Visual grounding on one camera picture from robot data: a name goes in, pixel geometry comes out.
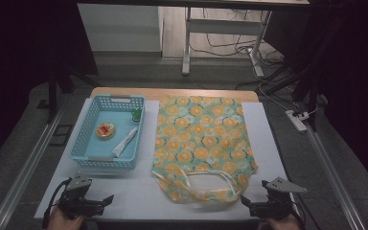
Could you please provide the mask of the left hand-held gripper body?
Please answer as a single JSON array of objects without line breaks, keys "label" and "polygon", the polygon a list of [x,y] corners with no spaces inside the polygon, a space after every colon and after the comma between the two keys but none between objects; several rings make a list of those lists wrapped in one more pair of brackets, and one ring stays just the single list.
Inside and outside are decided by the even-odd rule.
[{"label": "left hand-held gripper body", "polygon": [[91,182],[91,179],[84,176],[76,176],[66,180],[58,207],[68,218],[74,219],[76,216],[93,217],[97,214],[96,204],[85,198]]}]

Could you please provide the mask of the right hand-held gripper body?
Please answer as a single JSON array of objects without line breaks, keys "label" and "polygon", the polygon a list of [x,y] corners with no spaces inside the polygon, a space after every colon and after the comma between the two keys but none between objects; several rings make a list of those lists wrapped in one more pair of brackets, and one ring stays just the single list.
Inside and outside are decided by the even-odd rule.
[{"label": "right hand-held gripper body", "polygon": [[305,193],[306,188],[298,186],[282,177],[277,177],[271,182],[263,180],[263,187],[267,191],[267,202],[260,210],[261,219],[284,219],[292,208],[291,193]]}]

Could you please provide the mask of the blue plastic basket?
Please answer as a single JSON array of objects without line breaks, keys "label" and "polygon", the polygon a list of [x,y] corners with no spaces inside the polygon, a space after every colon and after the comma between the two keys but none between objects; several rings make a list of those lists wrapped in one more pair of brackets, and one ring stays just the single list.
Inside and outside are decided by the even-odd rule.
[{"label": "blue plastic basket", "polygon": [[[146,98],[140,95],[102,94],[88,99],[73,131],[74,143],[69,152],[70,157],[84,168],[121,171],[134,169],[145,118],[145,101]],[[132,121],[131,111],[134,108],[142,109],[139,123]],[[107,140],[100,139],[95,132],[96,127],[104,122],[112,123],[116,128],[115,134]],[[113,149],[134,127],[138,128],[136,135],[117,158],[112,153]]]}]

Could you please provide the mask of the white tube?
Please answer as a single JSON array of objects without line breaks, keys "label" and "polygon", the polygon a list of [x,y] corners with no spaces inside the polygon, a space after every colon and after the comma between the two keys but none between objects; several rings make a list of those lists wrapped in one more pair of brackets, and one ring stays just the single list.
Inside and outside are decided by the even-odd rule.
[{"label": "white tube", "polygon": [[126,146],[129,144],[129,142],[133,139],[133,137],[136,135],[138,131],[137,127],[134,127],[127,135],[126,137],[113,149],[112,153],[119,158]]}]

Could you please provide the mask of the orange-print fabric bag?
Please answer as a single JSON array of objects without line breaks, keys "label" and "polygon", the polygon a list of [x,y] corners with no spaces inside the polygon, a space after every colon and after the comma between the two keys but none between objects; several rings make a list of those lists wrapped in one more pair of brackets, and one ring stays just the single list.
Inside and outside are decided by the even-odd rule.
[{"label": "orange-print fabric bag", "polygon": [[160,101],[152,174],[171,200],[235,202],[257,169],[239,98]]}]

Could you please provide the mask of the person's right hand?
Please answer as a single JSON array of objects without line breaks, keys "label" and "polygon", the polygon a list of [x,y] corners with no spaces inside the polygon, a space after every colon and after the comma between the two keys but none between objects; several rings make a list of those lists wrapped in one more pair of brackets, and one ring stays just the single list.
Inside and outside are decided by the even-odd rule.
[{"label": "person's right hand", "polygon": [[293,215],[288,215],[282,219],[267,218],[265,221],[272,230],[302,230],[301,224]]}]

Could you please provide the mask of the person's left hand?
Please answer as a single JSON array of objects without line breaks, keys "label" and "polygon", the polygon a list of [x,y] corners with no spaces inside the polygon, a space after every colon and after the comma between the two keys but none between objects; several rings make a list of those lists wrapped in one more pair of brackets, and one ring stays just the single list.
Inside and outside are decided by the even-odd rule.
[{"label": "person's left hand", "polygon": [[80,230],[83,221],[83,216],[69,219],[59,208],[54,208],[46,230]]}]

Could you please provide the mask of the white table mat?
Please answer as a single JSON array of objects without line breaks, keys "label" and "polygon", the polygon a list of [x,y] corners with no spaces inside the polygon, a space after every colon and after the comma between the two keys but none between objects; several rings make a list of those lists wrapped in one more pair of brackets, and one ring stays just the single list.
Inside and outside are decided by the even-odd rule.
[{"label": "white table mat", "polygon": [[[111,177],[92,175],[88,199],[114,196],[101,220],[250,220],[249,210],[239,201],[233,204],[176,203],[167,197],[151,175],[159,102],[147,101],[142,122],[136,168]],[[259,168],[250,176],[244,195],[253,202],[266,200],[261,182],[285,177],[278,149],[261,103],[242,105],[249,140]]]}]

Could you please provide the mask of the black floor plate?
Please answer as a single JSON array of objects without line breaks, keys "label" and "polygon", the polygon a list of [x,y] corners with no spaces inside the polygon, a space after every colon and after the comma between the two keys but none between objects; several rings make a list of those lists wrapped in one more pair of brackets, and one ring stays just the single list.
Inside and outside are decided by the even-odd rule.
[{"label": "black floor plate", "polygon": [[53,147],[64,147],[72,133],[72,125],[58,125],[52,135],[49,145]]}]

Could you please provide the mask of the white power strip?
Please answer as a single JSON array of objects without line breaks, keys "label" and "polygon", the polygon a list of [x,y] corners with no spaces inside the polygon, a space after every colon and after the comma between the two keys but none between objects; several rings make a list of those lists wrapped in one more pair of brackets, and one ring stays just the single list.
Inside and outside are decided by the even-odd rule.
[{"label": "white power strip", "polygon": [[293,110],[287,110],[286,115],[299,132],[304,132],[307,130],[304,121],[310,116],[308,112],[295,112]]}]

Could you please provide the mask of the black stand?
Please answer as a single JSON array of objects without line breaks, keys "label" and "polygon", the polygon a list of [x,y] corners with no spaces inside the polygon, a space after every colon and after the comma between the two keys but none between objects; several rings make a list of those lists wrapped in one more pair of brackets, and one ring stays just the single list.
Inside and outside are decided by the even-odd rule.
[{"label": "black stand", "polygon": [[295,57],[286,61],[286,66],[291,67],[292,75],[262,91],[262,94],[269,96],[297,82],[291,93],[291,98],[295,102],[302,102],[309,95],[308,124],[313,131],[316,131],[315,111],[317,109],[320,68],[338,28],[338,20],[323,20],[321,23],[307,24],[302,40],[303,45],[297,50]]},{"label": "black stand", "polygon": [[75,76],[78,79],[84,81],[92,87],[101,87],[99,83],[89,78],[82,72],[77,71],[75,68],[65,64],[53,64],[48,69],[48,86],[49,86],[49,118],[47,123],[50,124],[54,121],[58,113],[58,92],[59,87],[65,94],[72,94],[75,90],[71,77]]}]

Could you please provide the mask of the grey cabinet panel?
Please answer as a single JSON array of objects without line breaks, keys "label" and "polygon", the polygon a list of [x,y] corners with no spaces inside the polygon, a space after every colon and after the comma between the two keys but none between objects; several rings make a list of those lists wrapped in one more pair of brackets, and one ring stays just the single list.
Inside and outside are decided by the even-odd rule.
[{"label": "grey cabinet panel", "polygon": [[162,51],[161,7],[78,4],[78,8],[93,51]]}]

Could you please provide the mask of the aluminium rail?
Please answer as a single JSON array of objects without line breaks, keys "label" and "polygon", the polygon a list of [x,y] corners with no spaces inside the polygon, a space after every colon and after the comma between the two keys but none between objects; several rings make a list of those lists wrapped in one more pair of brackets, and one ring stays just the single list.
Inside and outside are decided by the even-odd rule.
[{"label": "aluminium rail", "polygon": [[34,145],[33,150],[29,153],[24,165],[22,166],[17,177],[13,181],[7,195],[0,205],[0,230],[5,230],[12,214],[23,196],[28,183],[30,182],[35,169],[46,150],[54,131],[63,116],[65,103],[62,103],[57,109],[57,114],[52,118],[51,122],[45,126],[39,139]]},{"label": "aluminium rail", "polygon": [[311,126],[308,127],[307,134],[310,138],[312,147],[314,148],[317,158],[327,176],[333,193],[339,202],[339,206],[343,211],[352,230],[366,230],[365,224],[355,206],[350,194],[346,190],[336,168],[330,158],[323,142],[316,131]]}]

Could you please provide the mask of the white desk frame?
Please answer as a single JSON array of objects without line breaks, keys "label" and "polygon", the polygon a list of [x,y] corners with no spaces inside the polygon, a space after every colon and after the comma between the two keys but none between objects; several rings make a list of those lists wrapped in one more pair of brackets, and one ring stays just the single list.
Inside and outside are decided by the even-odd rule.
[{"label": "white desk frame", "polygon": [[271,11],[262,11],[262,19],[259,21],[192,18],[192,9],[188,7],[185,13],[185,44],[183,50],[182,75],[188,76],[190,74],[191,34],[213,34],[255,36],[256,43],[252,48],[247,48],[246,51],[253,64],[254,74],[257,77],[262,77],[264,72],[258,61],[257,54],[264,37],[270,15]]}]

